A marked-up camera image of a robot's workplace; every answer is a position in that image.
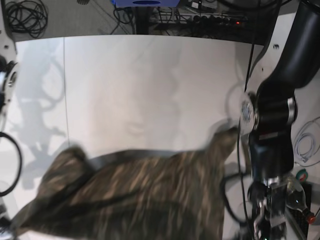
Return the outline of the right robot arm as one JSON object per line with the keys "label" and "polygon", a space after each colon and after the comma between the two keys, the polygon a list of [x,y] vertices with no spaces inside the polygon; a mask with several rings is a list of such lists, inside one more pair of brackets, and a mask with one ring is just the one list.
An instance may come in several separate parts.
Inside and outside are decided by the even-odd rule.
{"label": "right robot arm", "polygon": [[23,156],[21,149],[9,134],[3,132],[17,82],[18,71],[16,42],[9,26],[6,2],[2,0],[0,2],[0,137],[7,139],[14,145],[18,161],[13,183],[0,193],[1,198],[9,195],[15,189],[22,173]]}

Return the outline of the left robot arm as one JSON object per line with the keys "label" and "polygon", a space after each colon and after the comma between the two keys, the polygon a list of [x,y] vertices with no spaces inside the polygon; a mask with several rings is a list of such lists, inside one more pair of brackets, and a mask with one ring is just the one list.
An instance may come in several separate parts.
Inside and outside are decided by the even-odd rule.
{"label": "left robot arm", "polygon": [[243,146],[250,166],[225,176],[220,193],[234,178],[252,177],[242,191],[244,204],[251,204],[245,220],[238,222],[236,240],[284,240],[286,210],[298,209],[310,224],[314,214],[305,206],[305,192],[291,176],[294,150],[292,125],[298,116],[295,90],[305,87],[320,68],[320,3],[302,0],[271,74],[255,90],[246,89],[240,102],[237,145]]}

